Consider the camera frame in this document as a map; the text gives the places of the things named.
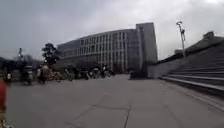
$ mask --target lamp post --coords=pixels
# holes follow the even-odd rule
[[[182,29],[181,24],[182,24],[182,21],[178,21],[176,23],[176,25],[178,25],[179,26],[179,29],[180,29],[180,36],[181,36],[181,42],[182,42],[182,54],[183,54],[183,58],[185,58],[186,57],[186,54],[185,54],[185,46],[184,46],[184,41],[186,40],[185,39],[185,34],[184,34],[185,33],[185,30]]]

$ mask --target sky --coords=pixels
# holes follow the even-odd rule
[[[181,48],[176,25],[183,21],[186,46],[214,31],[224,36],[224,0],[0,0],[0,56],[24,49],[42,59],[41,48],[105,31],[154,22],[159,59]]]

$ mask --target low wall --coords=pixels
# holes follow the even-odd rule
[[[175,70],[179,68],[180,66],[183,66],[189,63],[192,59],[196,58],[197,55],[198,54],[193,54],[186,57],[185,59],[181,58],[181,59],[176,59],[173,61],[161,63],[155,66],[148,66],[148,77],[157,79],[165,74],[168,74],[172,70]]]

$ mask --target pavement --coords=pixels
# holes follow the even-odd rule
[[[213,105],[223,101],[205,97],[165,81],[125,75],[14,84],[7,118],[15,128],[224,128],[224,111]]]

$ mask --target white building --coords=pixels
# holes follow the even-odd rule
[[[58,45],[61,66],[97,62],[111,70],[140,69],[144,62],[157,61],[153,23],[137,24],[136,29],[123,29],[85,36]]]

